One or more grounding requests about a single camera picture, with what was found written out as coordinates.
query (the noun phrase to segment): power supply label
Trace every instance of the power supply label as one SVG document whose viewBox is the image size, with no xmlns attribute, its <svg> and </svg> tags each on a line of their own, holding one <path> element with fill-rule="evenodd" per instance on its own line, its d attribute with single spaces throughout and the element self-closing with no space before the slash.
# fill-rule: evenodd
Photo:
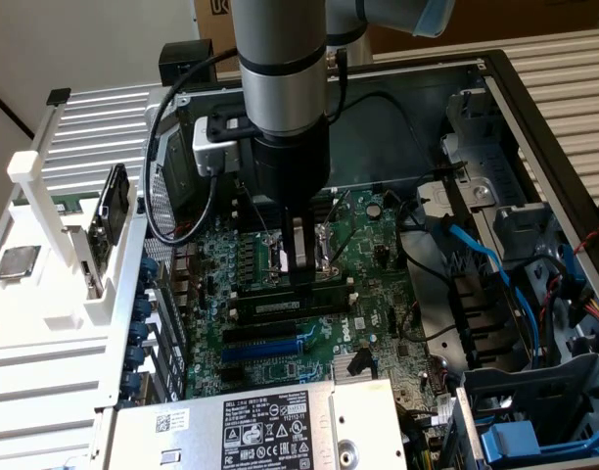
<svg viewBox="0 0 599 470">
<path fill-rule="evenodd" d="M 223 404 L 222 470 L 313 468 L 308 392 Z"/>
</svg>

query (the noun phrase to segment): motherboard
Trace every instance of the motherboard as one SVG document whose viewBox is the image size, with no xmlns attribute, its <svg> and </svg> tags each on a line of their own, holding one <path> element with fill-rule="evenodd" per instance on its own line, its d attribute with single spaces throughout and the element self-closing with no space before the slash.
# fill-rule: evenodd
<svg viewBox="0 0 599 470">
<path fill-rule="evenodd" d="M 218 217 L 178 250 L 174 294 L 191 347 L 187 399 L 339 380 L 337 371 L 365 350 L 374 366 L 363 373 L 390 379 L 404 407 L 435 405 L 441 390 L 428 380 L 425 344 L 401 334 L 423 331 L 411 322 L 414 293 L 396 262 L 397 205 L 387 209 L 371 190 L 333 196 L 334 213 L 316 227 L 320 268 L 309 305 L 293 297 L 301 295 L 285 274 L 279 231 L 245 233 L 232 217 Z"/>
</svg>

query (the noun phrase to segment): cardboard box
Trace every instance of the cardboard box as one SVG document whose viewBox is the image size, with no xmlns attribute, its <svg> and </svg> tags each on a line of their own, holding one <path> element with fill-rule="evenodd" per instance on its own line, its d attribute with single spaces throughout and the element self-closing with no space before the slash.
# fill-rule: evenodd
<svg viewBox="0 0 599 470">
<path fill-rule="evenodd" d="M 230 0 L 194 2 L 201 38 L 212 39 L 215 52 L 234 47 Z M 369 26 L 368 34 L 373 53 L 381 54 L 594 27 L 599 27 L 599 0 L 456 0 L 449 25 L 438 38 L 412 37 L 374 25 Z M 217 70 L 235 71 L 237 68 L 234 60 L 222 63 Z"/>
</svg>

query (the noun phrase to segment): green circuit board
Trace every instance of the green circuit board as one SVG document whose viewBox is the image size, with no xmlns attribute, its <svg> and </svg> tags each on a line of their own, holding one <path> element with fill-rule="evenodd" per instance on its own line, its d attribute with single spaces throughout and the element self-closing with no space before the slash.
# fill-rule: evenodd
<svg viewBox="0 0 599 470">
<path fill-rule="evenodd" d="M 331 379 L 333 360 L 337 356 L 354 354 L 361 347 L 369 346 L 379 377 L 391 379 L 397 400 L 414 409 L 430 409 L 435 404 L 430 384 L 420 387 L 419 375 L 426 372 L 428 366 L 424 345 L 401 339 L 392 330 L 393 311 L 397 327 L 401 328 L 415 302 L 407 270 L 395 266 L 394 210 L 382 209 L 381 216 L 373 220 L 367 215 L 370 204 L 382 208 L 382 195 L 353 191 L 340 205 L 336 221 L 329 224 L 331 254 L 342 245 L 352 227 L 357 230 L 333 264 L 335 269 L 317 276 L 317 281 L 341 278 L 344 274 L 346 279 L 351 277 L 358 294 L 355 304 L 346 314 L 297 320 L 299 332 L 304 335 L 312 332 L 303 340 L 302 352 L 241 362 L 245 379 L 240 384 L 224 383 L 218 376 L 221 354 L 227 348 L 222 340 L 223 331 L 236 328 L 229 313 L 232 285 L 257 291 L 288 283 L 284 275 L 274 276 L 272 280 L 270 272 L 267 241 L 277 235 L 264 231 L 239 234 L 232 229 L 230 221 L 219 219 L 193 246 L 178 254 L 189 257 L 189 264 L 196 266 L 182 271 L 189 277 L 187 292 L 176 294 L 183 298 L 184 321 L 191 342 L 187 399 Z M 377 260 L 376 246 L 389 250 L 386 264 Z M 249 273 L 242 268 L 246 247 L 253 259 Z M 180 263 L 177 264 L 176 274 L 180 278 Z M 214 292 L 201 303 L 195 287 L 210 277 Z M 420 327 L 412 327 L 411 333 L 423 332 Z"/>
</svg>

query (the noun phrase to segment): white wall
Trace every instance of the white wall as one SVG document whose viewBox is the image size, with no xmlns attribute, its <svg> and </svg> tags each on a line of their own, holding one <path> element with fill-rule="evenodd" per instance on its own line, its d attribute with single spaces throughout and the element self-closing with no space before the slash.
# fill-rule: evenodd
<svg viewBox="0 0 599 470">
<path fill-rule="evenodd" d="M 162 45 L 196 38 L 190 2 L 0 0 L 0 97 L 34 130 L 54 88 L 160 81 Z M 0 113 L 0 214 L 8 159 L 27 145 Z"/>
</svg>

